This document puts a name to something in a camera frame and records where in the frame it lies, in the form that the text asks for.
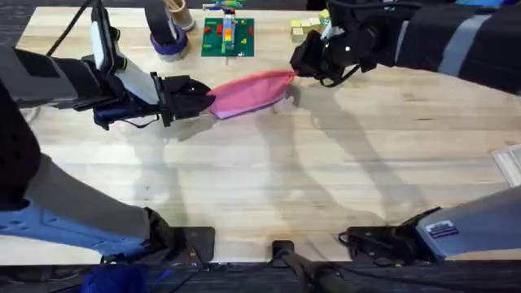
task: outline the black mount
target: black mount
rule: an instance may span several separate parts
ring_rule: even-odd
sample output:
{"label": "black mount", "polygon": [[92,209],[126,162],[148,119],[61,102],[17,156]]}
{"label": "black mount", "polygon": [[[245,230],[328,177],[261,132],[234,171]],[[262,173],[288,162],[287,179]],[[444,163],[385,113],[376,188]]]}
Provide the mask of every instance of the black mount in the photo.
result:
{"label": "black mount", "polygon": [[212,227],[170,227],[150,208],[145,208],[150,222],[150,238],[137,256],[104,256],[101,263],[171,264],[205,267],[212,259],[215,229]]}
{"label": "black mount", "polygon": [[349,227],[339,234],[353,261],[378,266],[417,265],[439,262],[416,230],[425,216],[440,210],[433,208],[398,226]]}

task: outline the black cable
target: black cable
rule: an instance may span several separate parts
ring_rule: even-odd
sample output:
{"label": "black cable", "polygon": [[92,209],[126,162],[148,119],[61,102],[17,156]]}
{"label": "black cable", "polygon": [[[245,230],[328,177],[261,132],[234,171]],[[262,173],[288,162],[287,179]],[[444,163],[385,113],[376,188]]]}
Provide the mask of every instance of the black cable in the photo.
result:
{"label": "black cable", "polygon": [[385,8],[385,7],[408,7],[419,9],[423,7],[422,3],[418,2],[384,2],[384,3],[366,3],[366,4],[351,4],[341,2],[339,0],[328,0],[329,3],[346,7],[350,9],[372,9],[372,8]]}
{"label": "black cable", "polygon": [[139,124],[137,124],[137,123],[134,123],[134,122],[131,122],[131,121],[128,121],[128,120],[125,120],[125,119],[120,120],[120,121],[123,121],[123,122],[125,122],[125,123],[128,123],[128,124],[134,126],[134,127],[137,128],[137,129],[144,129],[144,128],[147,127],[148,125],[150,125],[150,124],[152,124],[152,123],[154,123],[154,122],[156,122],[156,121],[159,121],[159,120],[160,120],[160,116],[159,116],[159,114],[155,114],[155,119],[152,120],[152,121],[149,121],[149,122],[145,123],[144,125],[139,125]]}
{"label": "black cable", "polygon": [[357,64],[357,66],[355,66],[354,68],[351,69],[351,71],[349,71],[348,73],[346,73],[343,77],[341,77],[339,80],[337,81],[334,81],[333,83],[330,83],[329,85],[326,85],[324,83],[324,78],[322,78],[320,80],[320,84],[322,86],[325,86],[325,87],[329,87],[329,88],[332,88],[332,87],[335,87],[337,85],[340,85],[341,83],[343,83],[344,81],[346,81],[349,77],[351,77],[351,75],[355,74],[356,71],[358,71],[358,69],[360,68],[360,65]]}
{"label": "black cable", "polygon": [[47,51],[46,56],[52,56],[58,46],[63,42],[63,40],[67,37],[67,35],[71,32],[72,28],[74,27],[74,24],[78,21],[81,14],[83,14],[83,11],[93,2],[94,0],[85,0],[83,4],[81,5],[80,9],[76,12],[74,17],[72,18],[71,22],[67,25],[67,28],[63,31],[63,33],[58,37],[58,40],[56,40],[55,44]]}

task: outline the blue fabric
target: blue fabric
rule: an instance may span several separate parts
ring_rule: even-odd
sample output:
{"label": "blue fabric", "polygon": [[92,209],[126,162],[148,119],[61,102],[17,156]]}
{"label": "blue fabric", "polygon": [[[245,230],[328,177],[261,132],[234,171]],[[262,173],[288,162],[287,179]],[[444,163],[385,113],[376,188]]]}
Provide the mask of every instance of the blue fabric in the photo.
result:
{"label": "blue fabric", "polygon": [[145,265],[103,265],[81,284],[81,293],[147,293]]}

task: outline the wood grain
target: wood grain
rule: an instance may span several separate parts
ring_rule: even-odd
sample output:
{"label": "wood grain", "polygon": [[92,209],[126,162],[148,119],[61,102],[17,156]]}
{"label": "wood grain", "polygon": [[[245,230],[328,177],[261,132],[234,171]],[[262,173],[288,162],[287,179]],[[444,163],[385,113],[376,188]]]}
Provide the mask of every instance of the wood grain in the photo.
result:
{"label": "wood grain", "polygon": [[[44,53],[75,10],[39,7],[18,47]],[[109,12],[122,32],[121,50],[140,68],[189,74],[211,87],[290,68],[289,20],[314,15],[240,11],[256,19],[256,56],[226,66],[222,58],[200,57],[200,25],[218,13],[193,10],[199,28],[189,34],[190,53],[165,63],[148,41],[142,9]],[[89,14],[56,56],[90,54]],[[351,225],[398,224],[507,187],[490,152],[521,143],[521,111],[509,94],[399,68],[359,73],[334,89],[312,79],[293,85],[288,100],[225,121],[202,116],[167,129],[116,124],[105,132],[89,112],[48,108],[33,129],[42,150],[74,177],[125,203],[154,208],[170,225],[215,227],[215,261],[267,260],[275,239],[293,240],[313,260],[348,260],[335,236]],[[14,246],[31,251],[2,254],[1,264],[98,261],[96,253],[74,247],[0,242],[3,251]]]}

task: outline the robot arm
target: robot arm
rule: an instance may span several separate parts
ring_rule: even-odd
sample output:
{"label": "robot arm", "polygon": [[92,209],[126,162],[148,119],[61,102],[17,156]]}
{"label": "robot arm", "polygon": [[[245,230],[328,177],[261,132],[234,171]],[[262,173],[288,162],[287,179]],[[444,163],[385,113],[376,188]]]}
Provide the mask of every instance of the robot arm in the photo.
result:
{"label": "robot arm", "polygon": [[336,35],[310,33],[291,65],[303,77],[343,82],[344,69],[388,67],[448,74],[517,94],[521,90],[521,7],[330,0]]}
{"label": "robot arm", "polygon": [[[291,65],[300,76],[335,86],[358,68],[367,72],[382,64],[448,74],[512,94],[521,90],[520,6],[351,2],[329,0],[331,24],[341,29],[325,38],[311,32],[296,48]],[[378,265],[519,248],[520,193],[515,187],[455,208],[435,208],[394,227],[349,227],[339,241],[354,260]]]}
{"label": "robot arm", "polygon": [[0,49],[0,80],[19,107],[47,105],[92,109],[94,123],[108,130],[118,120],[161,116],[164,126],[198,116],[215,97],[189,76],[158,77],[121,54],[120,31],[110,25],[101,1],[92,10],[93,55],[61,59],[14,48]]}
{"label": "robot arm", "polygon": [[[0,122],[0,234],[92,249],[106,261],[210,261],[213,228],[169,227],[150,208],[121,203],[67,175],[41,153],[18,110],[92,109],[94,122],[108,129],[149,115],[168,126],[212,104],[206,85],[188,76],[146,74],[124,57],[101,1],[91,18],[94,54],[83,60],[0,48],[0,116],[9,124]],[[199,245],[198,237],[205,242],[196,260],[185,251]]]}

